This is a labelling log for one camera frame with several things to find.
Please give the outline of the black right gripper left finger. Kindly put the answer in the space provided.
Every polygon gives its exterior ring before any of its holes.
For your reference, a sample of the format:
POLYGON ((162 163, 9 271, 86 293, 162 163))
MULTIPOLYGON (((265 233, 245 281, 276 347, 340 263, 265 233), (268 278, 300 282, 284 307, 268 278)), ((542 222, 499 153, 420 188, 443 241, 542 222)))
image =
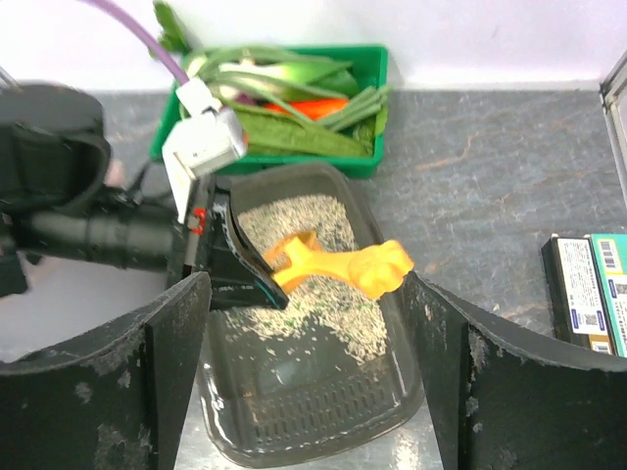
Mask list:
POLYGON ((1 366, 4 469, 171 469, 210 306, 197 272, 145 306, 1 366))

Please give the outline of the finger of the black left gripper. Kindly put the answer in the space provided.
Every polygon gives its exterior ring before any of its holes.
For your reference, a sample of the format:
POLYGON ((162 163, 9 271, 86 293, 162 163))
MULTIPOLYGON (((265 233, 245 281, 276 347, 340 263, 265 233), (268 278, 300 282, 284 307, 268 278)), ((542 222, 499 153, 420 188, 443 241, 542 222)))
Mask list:
POLYGON ((212 310, 263 307, 282 310, 289 300, 270 276, 269 265, 239 228, 230 193, 215 192, 212 202, 208 272, 212 310))

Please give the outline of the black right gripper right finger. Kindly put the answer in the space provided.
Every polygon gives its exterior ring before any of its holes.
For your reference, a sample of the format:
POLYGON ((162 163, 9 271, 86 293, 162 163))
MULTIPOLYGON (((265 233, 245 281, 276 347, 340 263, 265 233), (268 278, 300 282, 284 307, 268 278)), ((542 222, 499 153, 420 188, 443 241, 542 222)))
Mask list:
POLYGON ((622 469, 626 361, 535 333, 411 273, 413 344, 447 469, 622 469))

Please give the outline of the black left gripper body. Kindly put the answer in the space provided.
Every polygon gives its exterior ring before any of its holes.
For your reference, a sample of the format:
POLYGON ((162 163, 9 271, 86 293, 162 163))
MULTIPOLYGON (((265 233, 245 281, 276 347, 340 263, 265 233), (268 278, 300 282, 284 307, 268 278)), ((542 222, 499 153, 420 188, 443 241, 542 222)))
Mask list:
POLYGON ((182 223, 172 226, 172 244, 166 287, 170 288, 194 272, 205 257, 205 231, 211 219, 215 178, 206 175, 193 182, 182 223))

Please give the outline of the yellow litter scoop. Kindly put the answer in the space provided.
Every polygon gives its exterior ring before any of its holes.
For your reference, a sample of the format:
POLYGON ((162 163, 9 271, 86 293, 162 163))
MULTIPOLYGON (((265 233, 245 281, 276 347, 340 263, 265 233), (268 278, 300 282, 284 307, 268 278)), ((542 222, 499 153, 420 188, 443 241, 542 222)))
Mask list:
POLYGON ((306 230, 283 238, 263 253, 271 278, 289 294, 312 276, 329 277, 377 300, 399 289, 414 262, 396 240, 348 252, 328 252, 316 232, 306 230))

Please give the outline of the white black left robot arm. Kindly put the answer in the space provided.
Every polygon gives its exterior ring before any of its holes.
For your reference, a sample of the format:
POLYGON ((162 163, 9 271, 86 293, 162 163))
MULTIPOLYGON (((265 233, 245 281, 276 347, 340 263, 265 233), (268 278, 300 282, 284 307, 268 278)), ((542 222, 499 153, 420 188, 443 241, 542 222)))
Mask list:
POLYGON ((287 306, 237 225, 226 182, 171 162, 170 195, 147 196, 140 181, 106 184, 111 159, 93 96, 48 83, 2 90, 3 296, 27 290, 24 261, 51 257, 162 272, 169 285, 205 271, 214 309, 287 306))

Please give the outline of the black box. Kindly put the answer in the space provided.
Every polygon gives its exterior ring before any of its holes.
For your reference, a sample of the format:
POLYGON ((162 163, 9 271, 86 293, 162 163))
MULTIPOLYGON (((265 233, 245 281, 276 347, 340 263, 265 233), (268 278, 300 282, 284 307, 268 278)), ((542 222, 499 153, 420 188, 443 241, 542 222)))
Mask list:
POLYGON ((615 354, 591 243, 552 235, 541 250, 555 337, 596 353, 615 354))

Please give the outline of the teal box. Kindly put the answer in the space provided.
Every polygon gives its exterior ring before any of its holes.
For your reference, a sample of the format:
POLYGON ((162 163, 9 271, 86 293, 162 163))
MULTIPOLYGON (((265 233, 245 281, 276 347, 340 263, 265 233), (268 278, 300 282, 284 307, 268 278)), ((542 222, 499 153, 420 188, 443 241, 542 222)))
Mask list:
POLYGON ((626 234, 591 235, 615 354, 626 356, 626 234))

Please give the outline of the green spinach leaves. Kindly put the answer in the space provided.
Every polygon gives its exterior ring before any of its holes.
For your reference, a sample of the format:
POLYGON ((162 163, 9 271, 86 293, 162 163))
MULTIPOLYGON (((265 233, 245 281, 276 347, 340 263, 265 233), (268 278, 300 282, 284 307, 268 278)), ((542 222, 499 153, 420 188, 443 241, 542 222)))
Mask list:
POLYGON ((232 109, 243 125, 253 155, 369 158, 375 138, 385 127, 381 117, 369 117, 334 132, 261 107, 233 104, 232 109))

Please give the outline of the green plastic vegetable crate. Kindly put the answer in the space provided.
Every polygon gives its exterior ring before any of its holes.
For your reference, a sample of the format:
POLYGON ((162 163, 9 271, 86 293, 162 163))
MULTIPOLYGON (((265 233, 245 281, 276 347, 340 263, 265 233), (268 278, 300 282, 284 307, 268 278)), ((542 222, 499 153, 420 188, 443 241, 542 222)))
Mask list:
POLYGON ((359 179, 383 159, 388 65, 382 45, 230 46, 196 49, 183 61, 247 133, 247 156, 222 173, 321 161, 359 179))

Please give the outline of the orange carrot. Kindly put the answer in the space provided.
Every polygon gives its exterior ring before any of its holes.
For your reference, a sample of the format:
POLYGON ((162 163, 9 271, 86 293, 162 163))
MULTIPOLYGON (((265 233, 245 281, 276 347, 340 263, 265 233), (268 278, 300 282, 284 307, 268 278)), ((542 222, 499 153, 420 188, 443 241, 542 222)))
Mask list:
POLYGON ((347 99, 318 99, 290 102, 289 106, 307 118, 319 120, 342 111, 348 104, 347 99))

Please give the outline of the long green beans bundle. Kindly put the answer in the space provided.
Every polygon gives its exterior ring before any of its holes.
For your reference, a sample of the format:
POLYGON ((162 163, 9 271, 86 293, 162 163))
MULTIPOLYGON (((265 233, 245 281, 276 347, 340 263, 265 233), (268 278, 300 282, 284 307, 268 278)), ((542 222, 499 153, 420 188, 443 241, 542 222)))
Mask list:
POLYGON ((226 101, 315 122, 340 131, 379 115, 387 107, 385 85, 360 86, 354 63, 252 45, 198 51, 185 70, 226 101))

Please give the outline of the bok choy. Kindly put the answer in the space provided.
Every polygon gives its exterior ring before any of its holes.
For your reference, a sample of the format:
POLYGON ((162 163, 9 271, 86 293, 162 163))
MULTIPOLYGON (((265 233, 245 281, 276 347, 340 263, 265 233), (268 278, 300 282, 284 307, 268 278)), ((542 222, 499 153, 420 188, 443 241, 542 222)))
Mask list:
POLYGON ((219 90, 224 96, 242 93, 254 99, 272 96, 287 102, 348 98, 360 91, 351 67, 350 62, 314 57, 263 65, 242 60, 220 64, 215 77, 221 79, 219 90))

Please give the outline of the green leafy sprig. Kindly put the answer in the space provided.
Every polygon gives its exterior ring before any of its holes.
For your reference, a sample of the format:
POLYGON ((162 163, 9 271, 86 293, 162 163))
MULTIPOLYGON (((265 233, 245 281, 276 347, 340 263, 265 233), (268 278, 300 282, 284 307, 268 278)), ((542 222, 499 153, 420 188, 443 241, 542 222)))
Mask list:
POLYGON ((190 45, 172 7, 165 1, 154 1, 153 11, 161 27, 158 35, 159 44, 170 53, 187 54, 190 52, 190 45))

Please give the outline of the aluminium frame post right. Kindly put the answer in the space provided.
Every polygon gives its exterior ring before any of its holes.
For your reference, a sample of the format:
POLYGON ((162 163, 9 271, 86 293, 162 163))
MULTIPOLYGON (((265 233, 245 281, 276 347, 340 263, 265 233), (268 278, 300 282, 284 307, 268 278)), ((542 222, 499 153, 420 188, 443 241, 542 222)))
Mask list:
POLYGON ((623 52, 600 84, 603 117, 623 199, 626 199, 626 57, 623 52))

